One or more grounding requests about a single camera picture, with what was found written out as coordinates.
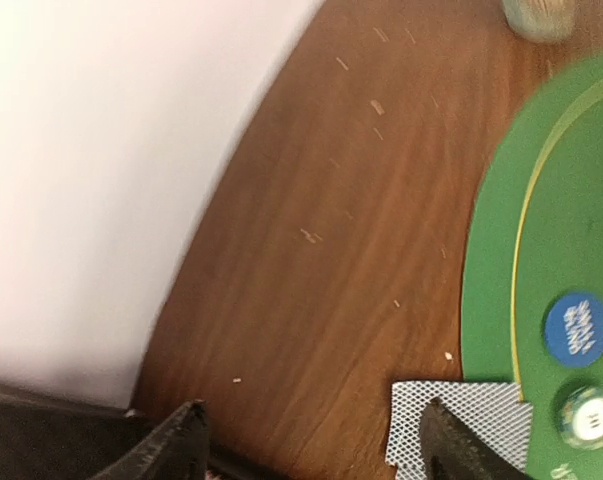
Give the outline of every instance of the wooden table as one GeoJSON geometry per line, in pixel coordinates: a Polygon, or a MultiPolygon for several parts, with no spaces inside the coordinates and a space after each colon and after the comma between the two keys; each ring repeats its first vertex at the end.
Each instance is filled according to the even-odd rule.
{"type": "Polygon", "coordinates": [[[461,379],[495,147],[542,82],[603,49],[603,0],[579,3],[574,37],[539,46],[497,0],[327,0],[229,163],[135,406],[203,398],[217,442],[293,478],[392,478],[391,382],[461,379]]]}

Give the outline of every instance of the white wall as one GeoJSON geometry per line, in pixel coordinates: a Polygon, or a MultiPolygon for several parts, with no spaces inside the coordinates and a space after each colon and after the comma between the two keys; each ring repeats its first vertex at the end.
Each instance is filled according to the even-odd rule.
{"type": "Polygon", "coordinates": [[[0,2],[0,381],[127,405],[182,254],[319,0],[0,2]]]}

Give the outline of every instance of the blue chip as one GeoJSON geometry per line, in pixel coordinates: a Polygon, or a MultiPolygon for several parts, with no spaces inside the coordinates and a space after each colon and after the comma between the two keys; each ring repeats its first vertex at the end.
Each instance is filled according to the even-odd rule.
{"type": "Polygon", "coordinates": [[[589,293],[561,297],[545,321],[545,345],[568,368],[584,368],[603,355],[603,303],[589,293]]]}

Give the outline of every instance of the green poker mat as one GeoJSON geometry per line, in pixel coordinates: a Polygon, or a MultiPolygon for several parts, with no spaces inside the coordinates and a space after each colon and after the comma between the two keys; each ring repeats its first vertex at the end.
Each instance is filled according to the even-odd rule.
{"type": "Polygon", "coordinates": [[[521,385],[534,406],[526,473],[537,480],[603,479],[603,448],[573,449],[557,429],[573,390],[603,387],[603,357],[567,369],[544,347],[548,309],[573,291],[603,301],[603,55],[552,79],[517,115],[468,238],[464,378],[521,385]]]}

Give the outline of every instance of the yellow line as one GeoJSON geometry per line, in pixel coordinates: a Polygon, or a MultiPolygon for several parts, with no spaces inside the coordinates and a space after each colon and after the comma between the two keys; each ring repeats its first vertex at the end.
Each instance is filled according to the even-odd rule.
{"type": "MultiPolygon", "coordinates": [[[[603,100],[603,79],[592,85],[585,92],[579,95],[574,102],[563,112],[561,117],[550,130],[548,138],[546,139],[537,161],[534,164],[532,175],[528,181],[528,186],[525,190],[525,197],[523,198],[523,206],[521,208],[521,215],[519,216],[519,227],[517,228],[517,236],[514,244],[514,260],[512,264],[512,283],[510,286],[510,350],[512,352],[512,370],[514,372],[514,381],[521,385],[521,370],[519,368],[519,353],[517,351],[517,329],[516,329],[516,289],[517,289],[517,272],[519,268],[519,251],[521,249],[521,236],[523,234],[523,225],[525,224],[525,217],[528,213],[528,207],[530,206],[530,200],[532,199],[532,193],[536,187],[539,175],[543,169],[546,161],[548,160],[552,150],[556,147],[561,137],[565,132],[579,119],[581,115],[587,112],[594,105],[603,100]]],[[[521,396],[523,400],[523,386],[521,386],[521,396]]]]}

